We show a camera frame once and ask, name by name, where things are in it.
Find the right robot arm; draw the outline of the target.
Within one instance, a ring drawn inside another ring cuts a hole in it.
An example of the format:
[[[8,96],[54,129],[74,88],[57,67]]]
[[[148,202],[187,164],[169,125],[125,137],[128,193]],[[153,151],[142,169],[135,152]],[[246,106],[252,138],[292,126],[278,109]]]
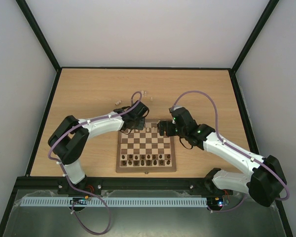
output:
[[[269,207],[286,188],[287,181],[279,160],[274,156],[263,157],[251,153],[228,141],[212,127],[197,124],[190,112],[176,106],[171,120],[157,124],[160,135],[178,136],[191,147],[215,154],[235,166],[240,173],[218,170],[205,181],[206,190],[217,193],[227,189],[249,195],[258,204]]]

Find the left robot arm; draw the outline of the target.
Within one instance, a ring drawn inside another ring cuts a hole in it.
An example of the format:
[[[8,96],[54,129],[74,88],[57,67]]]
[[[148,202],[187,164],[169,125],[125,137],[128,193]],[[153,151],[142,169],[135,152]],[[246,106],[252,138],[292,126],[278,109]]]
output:
[[[67,116],[48,140],[48,157],[60,163],[64,174],[77,185],[86,178],[79,158],[91,138],[126,130],[143,130],[149,108],[136,101],[133,106],[122,107],[95,118],[76,119]]]

